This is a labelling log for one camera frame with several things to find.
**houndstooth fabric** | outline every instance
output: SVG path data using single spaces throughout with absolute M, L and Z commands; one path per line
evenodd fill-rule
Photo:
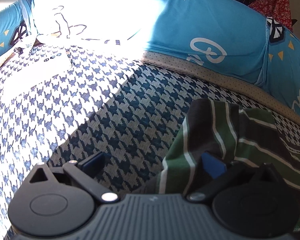
M 4 82 L 46 54 L 68 54 L 72 68 L 31 88 L 5 105 L 0 100 L 0 239 L 10 223 L 8 205 L 38 162 L 61 166 L 97 152 L 106 166 L 97 180 L 123 194 L 161 170 L 190 103 L 198 98 L 264 106 L 208 82 L 137 60 L 70 48 L 33 48 L 0 70 Z M 300 145 L 300 127 L 273 113 L 282 137 Z

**beige dotted trim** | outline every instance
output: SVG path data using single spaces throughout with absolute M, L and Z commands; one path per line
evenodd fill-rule
M 225 89 L 245 95 L 300 125 L 299 115 L 255 85 L 249 84 L 234 77 L 216 73 L 213 70 L 201 67 L 190 61 L 167 56 L 157 52 L 144 51 L 140 60 L 146 63 L 181 72 L 183 74 L 194 76 Z

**green striped cloth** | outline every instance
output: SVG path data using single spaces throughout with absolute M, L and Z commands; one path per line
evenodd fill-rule
M 202 182 L 204 152 L 225 163 L 239 160 L 251 167 L 273 163 L 300 205 L 300 147 L 279 136 L 272 113 L 208 99 L 192 102 L 162 161 L 163 170 L 137 192 L 186 195 L 196 180 Z M 300 219 L 295 231 L 300 231 Z

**red floral clothing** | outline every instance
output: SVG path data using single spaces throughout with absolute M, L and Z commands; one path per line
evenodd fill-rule
M 293 32 L 289 0 L 256 0 L 249 7 L 266 17 L 273 17 Z

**houndstooth pattern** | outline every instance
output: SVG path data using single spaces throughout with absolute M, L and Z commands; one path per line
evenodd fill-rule
M 0 100 L 0 239 L 10 227 L 8 205 L 38 162 L 60 166 L 97 152 L 106 166 L 97 180 L 123 194 L 161 170 L 190 103 L 198 98 L 264 106 L 184 74 L 80 47 L 38 46 L 0 70 L 4 82 L 40 57 L 62 51 L 72 68 L 5 105 Z M 300 145 L 300 127 L 273 113 L 280 135 Z M 7 237 L 13 236 L 11 230 Z

